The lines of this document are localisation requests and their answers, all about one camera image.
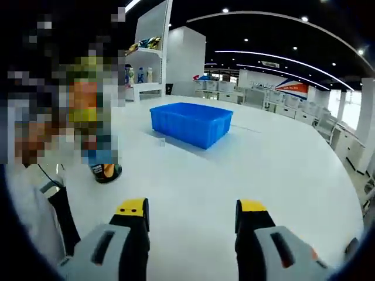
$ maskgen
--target cable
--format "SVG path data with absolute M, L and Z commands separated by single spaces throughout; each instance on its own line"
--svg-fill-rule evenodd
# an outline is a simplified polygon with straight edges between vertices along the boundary
M 46 177 L 52 181 L 57 187 L 60 187 L 61 189 L 64 188 L 65 186 L 62 186 L 60 183 L 55 182 L 53 179 L 51 179 L 48 174 L 43 170 L 43 168 L 38 164 L 39 168 L 42 170 L 42 172 L 46 175 Z

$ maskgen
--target white desk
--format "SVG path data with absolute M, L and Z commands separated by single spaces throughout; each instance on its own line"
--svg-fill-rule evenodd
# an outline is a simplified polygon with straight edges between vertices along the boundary
M 229 133 L 208 150 L 171 138 L 161 146 L 152 136 L 149 109 L 181 101 L 233 110 Z M 100 185 L 87 166 L 68 167 L 71 211 L 84 236 L 109 222 L 122 201 L 148 197 L 149 280 L 238 279 L 239 198 L 262 201 L 277 225 L 287 226 L 332 266 L 362 234 L 352 182 L 311 126 L 229 102 L 176 96 L 114 108 L 112 121 L 122 175 Z

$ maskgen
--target white bottle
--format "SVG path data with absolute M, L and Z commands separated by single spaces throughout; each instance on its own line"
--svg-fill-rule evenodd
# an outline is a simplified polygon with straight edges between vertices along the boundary
M 129 85 L 134 85 L 134 69 L 129 68 Z
M 147 83 L 152 83 L 152 68 L 147 69 Z

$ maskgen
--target black ceiling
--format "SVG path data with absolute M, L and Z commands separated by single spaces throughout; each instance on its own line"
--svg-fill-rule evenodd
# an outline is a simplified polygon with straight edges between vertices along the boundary
M 51 13 L 54 28 L 48 43 L 57 46 L 60 61 L 82 55 L 87 51 L 88 44 L 95 42 L 97 35 L 110 36 L 111 42 L 105 48 L 114 54 L 118 49 L 126 49 L 133 44 L 137 19 L 162 0 L 141 0 L 127 13 L 125 23 L 111 23 L 111 13 L 116 13 L 118 6 L 126 6 L 129 2 L 131 0 L 35 0 L 31 4 L 26 0 L 12 0 L 7 3 L 15 12 L 3 9 L 2 23 L 12 26 L 13 29 L 6 31 L 6 36 L 10 38 L 16 33 L 16 28 L 25 34 L 36 18 L 43 13 Z M 341 37 L 355 49 L 366 49 L 364 57 L 371 62 L 375 54 L 375 32 L 372 30 L 372 7 L 368 0 L 173 0 L 171 29 L 186 25 L 205 35 L 206 62 L 218 63 L 219 67 L 224 64 L 223 68 L 238 69 L 237 63 L 262 66 L 259 60 L 271 61 L 279 63 L 282 71 L 324 83 L 328 88 L 346 90 L 345 86 L 331 81 L 330 77 L 296 63 L 253 54 L 215 53 L 216 50 L 268 53 L 302 61 L 344 79 L 355 89 L 360 89 L 361 77 L 373 76 L 371 68 L 343 43 L 293 20 L 265 15 L 224 15 L 186 23 L 192 18 L 220 13 L 223 8 L 228 8 L 230 12 L 263 11 L 296 18 L 307 16 L 310 23 Z M 14 42 L 9 44 L 9 48 L 17 46 L 19 41 Z M 298 47 L 297 51 L 292 49 L 294 46 Z M 13 58 L 17 57 L 21 56 L 14 52 Z

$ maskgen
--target tabletop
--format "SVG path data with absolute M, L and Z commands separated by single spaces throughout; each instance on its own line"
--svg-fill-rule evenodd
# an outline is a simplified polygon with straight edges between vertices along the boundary
M 149 109 L 192 102 L 234 111 L 230 131 L 208 150 L 152 130 Z M 260 200 L 338 267 L 360 238 L 363 220 L 341 161 L 313 127 L 255 108 L 167 96 L 112 109 L 121 177 L 100 185 L 81 163 L 66 168 L 66 186 L 81 237 L 109 222 L 126 199 L 149 198 L 148 280 L 236 280 L 237 199 Z

